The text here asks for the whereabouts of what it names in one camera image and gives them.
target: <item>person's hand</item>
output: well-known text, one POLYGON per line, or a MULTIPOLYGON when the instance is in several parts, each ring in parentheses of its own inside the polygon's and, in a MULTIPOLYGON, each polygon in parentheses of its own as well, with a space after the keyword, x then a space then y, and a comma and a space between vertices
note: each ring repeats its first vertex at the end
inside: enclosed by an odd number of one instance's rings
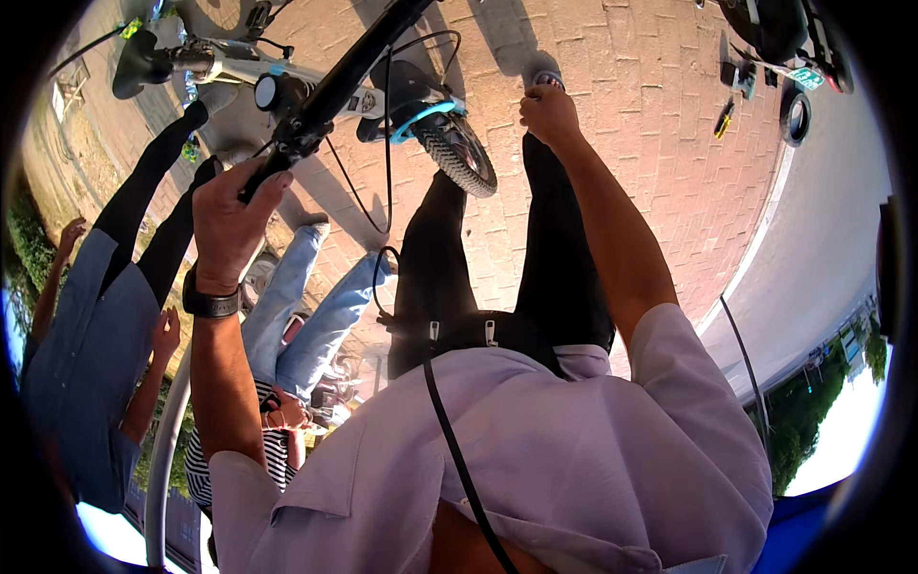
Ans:
POLYGON ((293 182, 288 171, 262 182, 246 206, 239 193, 264 163, 259 157, 236 165, 195 191, 196 289, 207 295, 229 295, 264 235, 271 212, 293 182))
POLYGON ((58 247, 58 257, 63 261, 70 259, 76 240, 80 239, 80 236, 86 233, 85 225, 86 219, 80 217, 68 223, 67 226, 63 228, 63 231, 61 231, 61 246, 58 247))
POLYGON ((268 406, 274 409, 265 417, 269 429, 291 431, 302 429, 312 422, 312 417, 309 416, 303 401, 291 397, 277 385, 274 386, 274 392, 277 393, 280 404, 268 400, 268 406))
POLYGON ((575 141, 583 140, 574 100, 553 85, 540 84, 526 90, 520 100, 520 125, 542 143, 556 151, 575 141))
POLYGON ((160 313, 160 319, 153 328, 153 358, 169 360, 178 348, 179 332, 178 311, 170 307, 160 313))

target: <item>man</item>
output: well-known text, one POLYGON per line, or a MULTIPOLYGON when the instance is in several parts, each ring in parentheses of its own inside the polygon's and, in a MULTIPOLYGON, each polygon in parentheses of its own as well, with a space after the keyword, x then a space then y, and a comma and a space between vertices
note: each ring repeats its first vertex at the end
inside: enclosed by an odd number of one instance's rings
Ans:
MULTIPOLYGON (((415 350, 425 345, 516 570, 753 566, 772 509, 762 445, 679 309, 653 233, 560 87, 536 85, 521 100, 532 206, 517 312, 476 311, 460 241, 465 197, 438 174, 405 233, 395 318, 407 334, 438 321, 441 338, 394 341, 390 363, 407 372, 328 437, 283 495, 263 470, 239 325, 195 319, 192 401, 225 572, 504 571, 434 416, 415 350), (600 360, 610 336, 603 308, 633 381, 608 376, 600 360)), ((258 165, 196 197, 202 292, 235 289, 290 181, 269 179, 244 208, 235 197, 258 165), (227 227, 239 232, 226 239, 227 227)))
MULTIPOLYGON (((319 303, 294 338, 281 346, 287 320, 303 298, 319 248, 329 235, 328 217, 319 217, 325 220, 303 225, 294 233, 270 283, 241 328, 262 414, 267 470, 282 492, 306 459, 303 432, 311 418, 304 403, 309 405, 325 366, 364 314, 373 290, 377 252, 361 258, 319 303)), ((377 284, 384 285, 391 276, 388 261, 384 260, 377 284)), ((185 475, 192 500, 209 514, 210 474, 197 428, 185 456, 185 475)))
MULTIPOLYGON (((23 404, 60 458, 73 499, 106 512, 124 508, 162 374, 178 345, 178 313, 162 306, 194 232, 192 195, 217 174, 216 157, 197 169, 136 264, 134 243, 156 187, 188 137, 237 94, 235 87, 220 88, 191 104, 144 150, 83 242, 53 321, 60 273, 49 278, 36 309, 38 348, 23 376, 23 404), (137 387, 151 350, 150 370, 137 387)), ((83 225, 77 219, 68 226, 67 257, 83 225)))

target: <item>black pants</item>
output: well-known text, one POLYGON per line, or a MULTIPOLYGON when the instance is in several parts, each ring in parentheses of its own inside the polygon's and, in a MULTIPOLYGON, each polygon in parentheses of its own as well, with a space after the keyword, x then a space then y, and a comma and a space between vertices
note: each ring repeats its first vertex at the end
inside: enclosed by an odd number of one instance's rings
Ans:
MULTIPOLYGON (((574 188, 548 146, 527 133, 522 150, 532 203, 514 314, 535 323, 551 346, 592 343, 609 351, 615 328, 574 188)), ((405 231, 395 304, 398 324, 426 333, 430 321, 461 322, 477 313, 462 245, 464 213, 465 192, 438 172, 405 231)), ((417 342, 393 334, 389 378, 420 365, 422 353, 417 342)))
MULTIPOLYGON (((118 247, 112 254, 105 278, 102 280, 100 297, 130 263, 143 214, 147 211, 147 206, 150 205, 162 177, 181 155, 182 146, 188 140, 188 136, 205 123, 207 109, 204 104, 195 102, 189 106, 181 118, 169 124, 150 142, 137 161, 134 172, 102 209, 95 221, 95 228, 104 231, 118 242, 118 247)), ((188 243, 194 235, 192 194, 195 189, 217 174, 217 161, 216 157, 211 157, 197 168, 194 183, 179 199, 166 221, 156 230, 150 245, 137 262, 137 267, 146 277, 160 307, 169 295, 175 274, 178 273, 188 243)))

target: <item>handlebar grip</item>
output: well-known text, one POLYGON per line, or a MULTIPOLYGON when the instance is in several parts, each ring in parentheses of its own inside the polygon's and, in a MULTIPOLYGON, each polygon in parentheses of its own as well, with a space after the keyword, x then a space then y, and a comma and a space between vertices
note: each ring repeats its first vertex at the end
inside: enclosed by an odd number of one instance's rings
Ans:
POLYGON ((248 205, 255 196, 255 192, 258 191, 258 186, 260 186, 265 179, 273 174, 290 169, 291 165, 293 164, 286 155, 280 153, 278 150, 272 150, 268 155, 268 159, 264 162, 262 167, 259 168, 258 172, 246 182, 245 189, 239 194, 239 201, 248 205))

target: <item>bicycle front wheel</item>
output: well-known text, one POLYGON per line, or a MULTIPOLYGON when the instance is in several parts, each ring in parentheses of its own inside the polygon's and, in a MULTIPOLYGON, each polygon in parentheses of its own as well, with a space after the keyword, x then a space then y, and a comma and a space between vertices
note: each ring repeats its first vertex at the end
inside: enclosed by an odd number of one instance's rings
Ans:
POLYGON ((450 179, 475 197, 498 191, 498 177, 468 120, 453 112, 431 114, 411 124, 411 131, 450 179))

